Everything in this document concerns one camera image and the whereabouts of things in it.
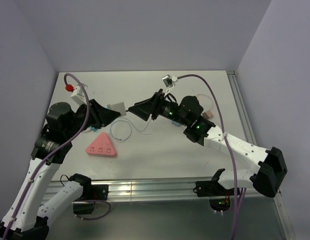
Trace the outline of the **white charger plug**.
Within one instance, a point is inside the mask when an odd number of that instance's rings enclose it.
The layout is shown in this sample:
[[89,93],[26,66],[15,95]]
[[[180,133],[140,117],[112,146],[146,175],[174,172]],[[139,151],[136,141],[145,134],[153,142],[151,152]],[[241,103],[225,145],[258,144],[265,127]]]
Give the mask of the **white charger plug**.
[[115,103],[115,104],[108,104],[107,108],[120,113],[120,116],[126,116],[127,115],[127,111],[126,111],[126,107],[125,107],[125,103],[124,102],[119,102],[119,103]]

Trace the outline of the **pink triangular power strip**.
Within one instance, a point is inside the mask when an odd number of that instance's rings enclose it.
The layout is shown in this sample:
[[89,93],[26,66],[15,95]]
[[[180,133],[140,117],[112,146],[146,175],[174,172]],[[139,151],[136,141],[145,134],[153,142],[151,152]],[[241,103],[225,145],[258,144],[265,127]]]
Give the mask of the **pink triangular power strip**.
[[117,151],[106,132],[102,132],[98,137],[85,149],[85,152],[91,156],[115,158]]

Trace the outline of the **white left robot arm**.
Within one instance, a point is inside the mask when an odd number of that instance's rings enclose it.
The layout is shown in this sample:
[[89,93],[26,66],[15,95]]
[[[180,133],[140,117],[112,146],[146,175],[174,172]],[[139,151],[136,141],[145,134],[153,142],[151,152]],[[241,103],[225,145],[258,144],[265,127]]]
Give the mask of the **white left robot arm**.
[[75,173],[55,196],[41,204],[47,188],[67,153],[72,140],[89,127],[100,129],[120,113],[99,105],[94,99],[73,111],[67,102],[53,104],[36,140],[24,182],[7,214],[0,220],[4,240],[44,240],[57,216],[75,200],[91,201],[92,180]]

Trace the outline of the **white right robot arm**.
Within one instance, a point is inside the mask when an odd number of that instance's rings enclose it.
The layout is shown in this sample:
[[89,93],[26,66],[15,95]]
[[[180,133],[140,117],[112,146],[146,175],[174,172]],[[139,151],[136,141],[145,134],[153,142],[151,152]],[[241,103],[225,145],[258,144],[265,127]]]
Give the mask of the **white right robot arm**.
[[259,147],[222,132],[218,125],[202,116],[203,110],[195,96],[185,96],[176,103],[166,100],[162,90],[128,108],[144,121],[162,116],[177,122],[185,126],[183,133],[191,142],[230,155],[246,166],[242,170],[221,168],[210,180],[197,181],[198,197],[238,195],[241,188],[253,188],[265,197],[275,197],[288,172],[282,151]]

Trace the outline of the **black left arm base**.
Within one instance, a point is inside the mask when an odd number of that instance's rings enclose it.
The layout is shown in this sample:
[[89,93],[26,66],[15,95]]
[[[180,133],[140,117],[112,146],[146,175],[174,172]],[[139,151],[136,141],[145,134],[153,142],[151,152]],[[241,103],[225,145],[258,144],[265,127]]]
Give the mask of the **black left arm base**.
[[90,215],[97,208],[97,202],[85,202],[85,200],[106,201],[108,197],[109,186],[107,184],[93,184],[89,192],[84,193],[73,203],[73,213],[75,215]]

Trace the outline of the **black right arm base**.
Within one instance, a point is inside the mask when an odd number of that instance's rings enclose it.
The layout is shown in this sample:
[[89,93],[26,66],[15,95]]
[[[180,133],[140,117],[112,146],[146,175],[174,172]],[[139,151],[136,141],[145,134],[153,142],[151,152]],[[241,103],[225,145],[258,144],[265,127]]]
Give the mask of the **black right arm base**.
[[197,197],[219,197],[209,200],[210,207],[217,212],[230,210],[232,206],[231,196],[234,196],[234,188],[226,189],[218,183],[224,171],[224,168],[219,169],[211,180],[196,181],[192,190]]

